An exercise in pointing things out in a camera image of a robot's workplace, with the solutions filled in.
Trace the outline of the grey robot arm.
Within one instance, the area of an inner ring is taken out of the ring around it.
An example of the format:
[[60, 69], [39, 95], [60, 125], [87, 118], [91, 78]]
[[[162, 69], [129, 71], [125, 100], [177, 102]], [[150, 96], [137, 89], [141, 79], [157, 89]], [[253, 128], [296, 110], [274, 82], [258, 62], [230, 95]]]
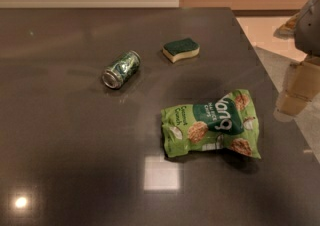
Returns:
[[306, 57], [287, 68], [274, 111], [274, 116], [283, 122], [300, 114], [320, 93], [320, 0], [308, 0], [302, 7], [294, 41]]

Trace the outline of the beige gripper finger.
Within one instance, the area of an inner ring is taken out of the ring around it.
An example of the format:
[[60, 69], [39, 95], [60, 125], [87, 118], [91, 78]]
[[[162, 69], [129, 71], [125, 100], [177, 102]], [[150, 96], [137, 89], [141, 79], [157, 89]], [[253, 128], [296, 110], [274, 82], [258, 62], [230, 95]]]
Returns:
[[307, 56], [301, 62], [291, 63], [284, 86], [290, 95], [311, 101], [320, 92], [320, 58]]
[[304, 97], [282, 91], [276, 101], [276, 110], [282, 114], [296, 116], [307, 107], [308, 103], [309, 100]]

